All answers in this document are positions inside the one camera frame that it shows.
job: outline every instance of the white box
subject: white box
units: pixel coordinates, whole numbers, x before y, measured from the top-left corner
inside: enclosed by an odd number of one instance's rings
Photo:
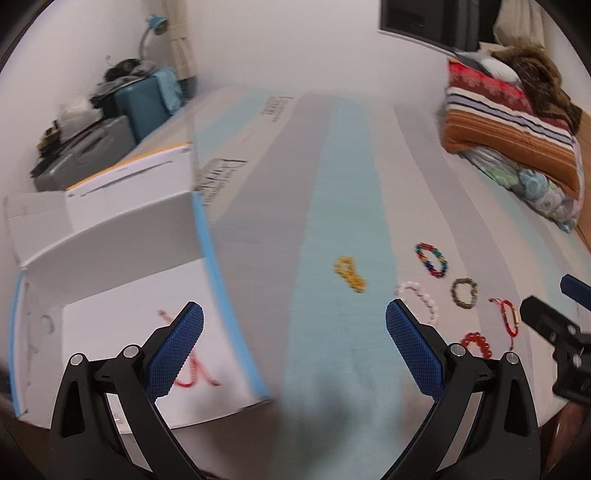
[[[61,376],[142,345],[188,301],[204,311],[194,349],[156,405],[170,428],[226,416],[268,397],[217,269],[188,144],[118,164],[67,192],[4,200],[21,274],[9,367],[16,415],[49,428]],[[129,431],[116,397],[119,429]]]

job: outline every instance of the dark window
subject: dark window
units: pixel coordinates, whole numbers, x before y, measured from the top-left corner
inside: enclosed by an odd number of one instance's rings
[[[382,0],[381,28],[444,48],[493,43],[501,0]]]

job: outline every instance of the beaded bracelet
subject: beaded bracelet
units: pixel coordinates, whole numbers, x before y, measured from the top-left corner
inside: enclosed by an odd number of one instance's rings
[[[499,308],[501,309],[501,316],[503,317],[503,323],[505,324],[505,330],[511,337],[511,348],[509,351],[511,352],[514,348],[514,339],[517,335],[519,335],[519,317],[517,316],[517,310],[513,306],[513,304],[509,300],[501,300],[501,299],[488,299],[488,301],[493,301],[496,303]],[[511,314],[513,315],[513,325],[515,327],[515,331],[511,330],[509,326],[509,320],[507,320],[507,314],[505,313],[505,306],[508,306],[511,309]]]
[[[335,262],[335,272],[338,273],[357,293],[363,293],[367,282],[357,273],[353,257],[339,257]]]
[[[461,301],[457,297],[457,286],[463,283],[470,285],[470,295],[472,296],[472,300],[470,301],[470,303]],[[453,303],[455,303],[458,307],[461,307],[466,310],[474,308],[474,306],[476,305],[476,300],[478,299],[478,283],[476,283],[471,278],[457,278],[453,281],[452,284],[452,299]]]
[[[437,270],[433,266],[430,260],[423,253],[423,250],[431,252],[433,255],[435,255],[435,257],[439,260],[439,263],[441,264],[441,270]],[[418,256],[418,259],[421,262],[423,262],[423,265],[425,265],[425,268],[433,277],[443,278],[445,276],[445,273],[447,272],[447,260],[437,248],[429,244],[420,243],[416,245],[414,251]]]
[[[429,309],[430,313],[430,322],[428,325],[435,325],[437,323],[437,318],[439,316],[439,309],[437,308],[435,300],[431,298],[431,295],[426,293],[419,283],[407,281],[399,284],[396,288],[396,296],[400,298],[402,301],[404,301],[404,297],[402,296],[402,294],[406,289],[414,291],[415,295],[423,301],[425,306]]]
[[[487,343],[486,338],[480,334],[480,332],[470,332],[461,341],[464,348],[468,348],[468,345],[475,343],[480,348],[483,358],[492,357],[491,346]]]

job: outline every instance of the bed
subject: bed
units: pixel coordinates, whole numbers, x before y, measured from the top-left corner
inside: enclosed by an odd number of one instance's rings
[[[402,283],[419,283],[437,305],[432,322],[406,292],[419,321],[448,343],[478,332],[493,358],[511,337],[491,298],[518,306],[535,295],[591,329],[559,287],[567,273],[591,281],[581,240],[446,153],[439,122],[379,99],[229,87],[195,99],[133,152],[194,132],[217,262],[278,400],[178,430],[199,466],[230,478],[380,478],[431,406],[384,325]],[[417,258],[422,242],[444,255],[443,278]],[[354,259],[363,292],[335,272],[341,257]],[[472,309],[452,300],[458,278],[478,284]],[[469,289],[458,296],[469,301]],[[514,345],[543,424],[564,404],[551,391],[552,350],[525,325]]]

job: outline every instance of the wall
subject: wall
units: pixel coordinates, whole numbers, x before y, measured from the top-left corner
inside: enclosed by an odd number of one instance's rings
[[[379,0],[187,0],[200,91],[225,85],[384,96],[434,111],[446,56],[378,33]]]
[[[144,0],[55,0],[33,23],[0,73],[0,197],[34,191],[35,146],[61,103],[86,95],[109,67],[137,57]],[[0,222],[0,363],[7,359],[17,265]]]
[[[591,113],[591,77],[558,25],[544,13],[546,50],[563,77],[563,89],[573,102]]]

